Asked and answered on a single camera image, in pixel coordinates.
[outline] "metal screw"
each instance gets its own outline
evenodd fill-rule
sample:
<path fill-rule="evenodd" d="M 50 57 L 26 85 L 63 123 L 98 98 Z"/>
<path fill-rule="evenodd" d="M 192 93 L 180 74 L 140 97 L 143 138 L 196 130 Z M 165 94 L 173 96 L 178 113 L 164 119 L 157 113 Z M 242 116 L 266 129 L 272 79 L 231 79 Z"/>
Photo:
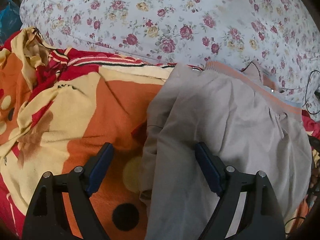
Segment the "metal screw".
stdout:
<path fill-rule="evenodd" d="M 228 166 L 228 167 L 226 168 L 226 170 L 227 170 L 228 172 L 234 172 L 234 171 L 235 171 L 235 168 L 232 167 L 232 166 Z"/>
<path fill-rule="evenodd" d="M 75 169 L 74 169 L 74 171 L 77 172 L 77 173 L 81 172 L 82 170 L 83 170 L 83 168 L 81 166 L 76 166 Z"/>
<path fill-rule="evenodd" d="M 48 178 L 48 177 L 50 177 L 50 175 L 51 175 L 51 172 L 50 172 L 50 171 L 47 171 L 47 172 L 45 172 L 45 173 L 43 174 L 43 177 L 44 177 L 44 178 Z"/>
<path fill-rule="evenodd" d="M 266 173 L 264 171 L 259 171 L 258 174 L 262 178 L 264 178 L 266 176 Z"/>

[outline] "yellow flower print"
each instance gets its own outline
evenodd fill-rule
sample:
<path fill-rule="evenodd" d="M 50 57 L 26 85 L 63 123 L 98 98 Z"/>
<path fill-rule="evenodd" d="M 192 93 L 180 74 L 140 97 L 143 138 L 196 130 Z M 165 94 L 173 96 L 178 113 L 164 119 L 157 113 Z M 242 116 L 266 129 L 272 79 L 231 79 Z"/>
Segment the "yellow flower print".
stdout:
<path fill-rule="evenodd" d="M 190 9 L 190 8 L 193 7 L 193 6 L 194 6 L 193 1 L 189 1 L 189 2 L 187 3 L 188 9 Z"/>
<path fill-rule="evenodd" d="M 282 15 L 282 9 L 280 7 L 277 7 L 276 10 L 279 15 Z"/>
<path fill-rule="evenodd" d="M 229 48 L 229 49 L 235 49 L 235 44 L 233 43 L 233 41 L 228 41 L 228 44 L 227 44 L 227 47 Z"/>
<path fill-rule="evenodd" d="M 114 13 L 110 13 L 108 17 L 111 21 L 114 21 L 117 18 L 117 16 Z"/>
<path fill-rule="evenodd" d="M 136 7 L 138 10 L 144 11 L 144 12 L 147 12 L 149 10 L 149 7 L 145 2 L 137 3 Z"/>
<path fill-rule="evenodd" d="M 122 14 L 120 15 L 120 18 L 122 19 L 122 20 L 125 20 L 126 18 L 127 18 L 127 16 L 128 16 L 128 11 L 123 11 L 122 12 Z"/>
<path fill-rule="evenodd" d="M 251 48 L 253 48 L 254 50 L 257 50 L 258 45 L 255 40 L 250 40 L 249 43 L 250 43 Z"/>
<path fill-rule="evenodd" d="M 243 52 L 243 50 L 244 50 L 244 45 L 240 44 L 239 47 L 238 47 L 238 51 L 239 52 Z"/>
<path fill-rule="evenodd" d="M 150 37 L 150 38 L 155 38 L 155 37 L 157 37 L 158 36 L 158 27 L 157 26 L 152 26 L 152 27 L 150 27 L 149 29 L 148 29 L 148 32 L 147 32 L 147 34 L 148 34 L 148 36 Z"/>

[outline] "orange trim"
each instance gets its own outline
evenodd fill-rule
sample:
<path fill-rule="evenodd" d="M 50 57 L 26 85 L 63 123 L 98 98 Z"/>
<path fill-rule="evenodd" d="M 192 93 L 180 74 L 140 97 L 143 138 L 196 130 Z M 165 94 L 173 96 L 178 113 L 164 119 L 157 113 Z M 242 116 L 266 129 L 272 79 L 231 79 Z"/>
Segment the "orange trim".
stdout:
<path fill-rule="evenodd" d="M 241 81 L 245 82 L 246 84 L 250 85 L 253 89 L 259 91 L 264 97 L 269 98 L 271 101 L 273 101 L 275 104 L 280 106 L 281 108 L 285 109 L 286 111 L 289 111 L 294 114 L 301 115 L 301 108 L 290 106 L 286 104 L 285 102 L 281 101 L 277 97 L 273 96 L 272 94 L 265 91 L 263 88 L 261 88 L 256 83 L 252 82 L 248 77 L 244 76 L 241 72 L 229 67 L 228 65 L 225 65 L 223 63 L 220 63 L 218 61 L 210 61 L 207 62 L 206 67 L 208 69 L 214 68 L 220 71 L 221 73 L 224 73 L 229 76 L 233 76 L 237 79 L 240 79 Z"/>

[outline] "yellow polka dot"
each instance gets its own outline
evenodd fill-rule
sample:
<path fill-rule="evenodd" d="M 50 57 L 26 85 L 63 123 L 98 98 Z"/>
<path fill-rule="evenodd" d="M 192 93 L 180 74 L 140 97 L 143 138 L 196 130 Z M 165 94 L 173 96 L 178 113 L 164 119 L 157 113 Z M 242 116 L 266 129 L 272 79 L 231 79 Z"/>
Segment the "yellow polka dot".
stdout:
<path fill-rule="evenodd" d="M 14 128 L 14 129 L 11 131 L 10 135 L 9 135 L 9 141 L 10 141 L 11 139 L 13 139 L 14 137 L 16 137 L 17 135 L 19 135 L 19 134 L 20 134 L 20 129 L 19 129 L 19 127 Z"/>
<path fill-rule="evenodd" d="M 6 96 L 1 103 L 1 109 L 7 110 L 10 104 L 11 104 L 11 96 Z"/>
<path fill-rule="evenodd" d="M 123 169 L 123 183 L 125 187 L 134 192 L 139 192 L 139 167 L 141 156 L 132 158 L 127 162 Z"/>
<path fill-rule="evenodd" d="M 7 124 L 4 121 L 0 122 L 0 135 L 5 132 L 5 129 L 7 129 Z"/>

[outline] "black cable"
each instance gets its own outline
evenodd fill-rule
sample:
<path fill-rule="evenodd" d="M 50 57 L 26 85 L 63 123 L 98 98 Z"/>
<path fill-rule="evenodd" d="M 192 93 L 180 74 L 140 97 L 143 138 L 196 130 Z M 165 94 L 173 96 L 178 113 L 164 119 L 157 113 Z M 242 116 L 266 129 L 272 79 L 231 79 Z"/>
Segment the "black cable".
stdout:
<path fill-rule="evenodd" d="M 305 104 L 306 104 L 306 110 L 307 110 L 307 112 L 308 112 L 309 114 L 319 114 L 319 113 L 320 113 L 320 110 L 319 110 L 318 112 L 316 112 L 316 113 L 311 113 L 311 112 L 308 110 L 308 106 L 307 106 L 308 85 L 309 85 L 310 78 L 311 78 L 311 75 L 312 75 L 313 72 L 318 72 L 318 73 L 320 73 L 319 70 L 313 70 L 313 71 L 310 72 L 309 77 L 308 77 L 308 82 L 307 82 L 306 95 L 305 95 L 305 98 L 304 98 L 304 99 L 305 99 Z"/>
<path fill-rule="evenodd" d="M 284 227 L 290 222 L 290 221 L 292 221 L 292 220 L 294 220 L 294 219 L 305 219 L 305 217 L 294 217 L 294 218 L 291 218 L 291 219 L 289 219 L 285 224 L 284 224 Z"/>

